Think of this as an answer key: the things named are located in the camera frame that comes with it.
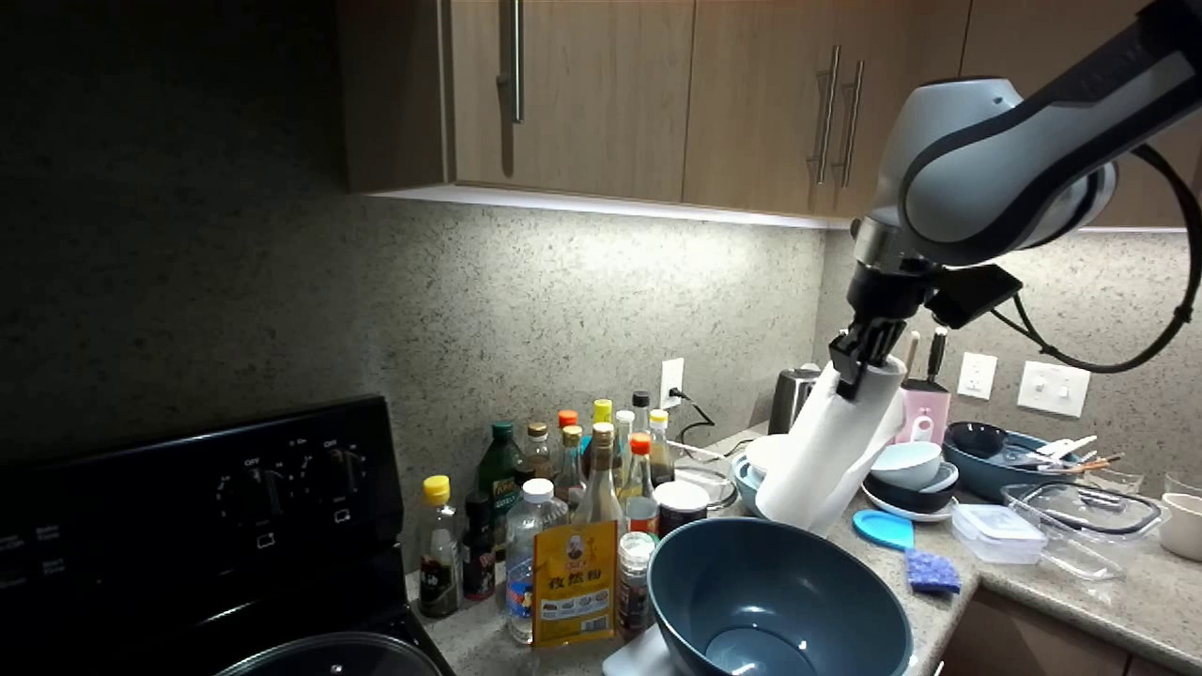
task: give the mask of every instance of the granite countertop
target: granite countertop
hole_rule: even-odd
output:
[[[757,431],[738,431],[712,446],[732,446]],[[1174,673],[1202,673],[1202,563],[1174,559],[1154,539],[1134,539],[1121,548],[1121,584],[1081,586],[1044,569],[990,569],[980,563],[947,522],[915,527],[915,548],[947,556],[961,576],[961,593],[950,600],[920,598],[905,586],[902,556],[875,548],[847,529],[847,520],[828,535],[832,544],[862,559],[902,600],[911,626],[910,673],[940,669],[959,615],[976,586],[986,586],[1017,606],[1081,626],[1128,654],[1148,659]],[[598,676],[599,663],[621,643],[532,654],[504,634],[504,608],[493,600],[470,606],[445,621],[429,623],[429,634],[445,654],[454,673],[518,673],[518,676]]]

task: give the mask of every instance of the blue bowl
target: blue bowl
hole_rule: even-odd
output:
[[[673,529],[648,563],[648,608],[673,664],[723,673],[905,673],[910,621],[884,580],[780,522]]]
[[[1005,502],[1004,489],[1005,484],[1065,484],[1065,475],[1039,475],[1039,469],[1014,469],[990,462],[994,456],[1017,456],[1017,452],[1036,452],[1044,440],[1021,436],[1021,431],[1004,431],[997,446],[986,440],[986,446],[976,446],[969,431],[969,422],[947,425],[944,436],[944,456],[961,469],[961,489],[986,501],[986,502]]]

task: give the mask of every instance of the black stove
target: black stove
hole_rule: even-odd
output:
[[[219,673],[406,608],[386,402],[0,475],[0,673]]]

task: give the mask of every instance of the wall outlet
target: wall outlet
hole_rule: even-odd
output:
[[[668,395],[673,389],[684,390],[684,357],[659,362],[659,410],[674,410],[679,407],[679,399]]]
[[[990,376],[997,372],[997,357],[990,353],[964,353],[961,357],[961,385],[955,389],[964,399],[990,399]]]
[[[1017,385],[1017,407],[1054,416],[1081,416],[1088,395],[1088,372],[1065,363],[1025,362]]]

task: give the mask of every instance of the cable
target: cable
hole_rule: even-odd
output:
[[[1134,147],[1130,156],[1143,158],[1145,166],[1154,166],[1154,168],[1166,181],[1166,188],[1170,188],[1170,194],[1174,194],[1174,203],[1180,203],[1180,213],[1183,213],[1183,223],[1187,223],[1187,246],[1190,246],[1187,291],[1183,291],[1183,296],[1180,296],[1166,327],[1154,338],[1154,345],[1145,345],[1143,353],[1134,353],[1130,362],[1119,362],[1119,363],[1091,363],[1091,362],[1065,357],[1065,353],[1058,353],[1050,341],[1044,341],[1044,333],[1031,327],[1031,320],[1028,320],[1028,311],[1025,311],[1025,306],[1021,306],[1017,292],[1014,292],[1017,323],[1014,323],[1010,316],[1004,316],[1004,311],[990,311],[997,323],[1005,323],[1010,332],[1017,332],[1017,333],[1025,333],[1028,341],[1036,341],[1039,353],[1046,353],[1046,357],[1054,357],[1054,362],[1061,362],[1061,363],[1070,363],[1070,370],[1086,370],[1086,372],[1130,372],[1130,370],[1154,362],[1154,357],[1190,323],[1190,316],[1193,316],[1193,296],[1197,296],[1197,282],[1202,282],[1202,208],[1197,208],[1193,192],[1190,192],[1187,181],[1163,162],[1163,156],[1158,156],[1154,147]]]
[[[701,422],[691,422],[691,425],[684,425],[679,431],[674,431],[674,440],[684,445],[684,431],[691,431],[691,427],[712,427],[712,416],[697,407],[697,402],[691,402],[679,389],[668,389],[668,399],[679,399],[679,402],[686,402]]]

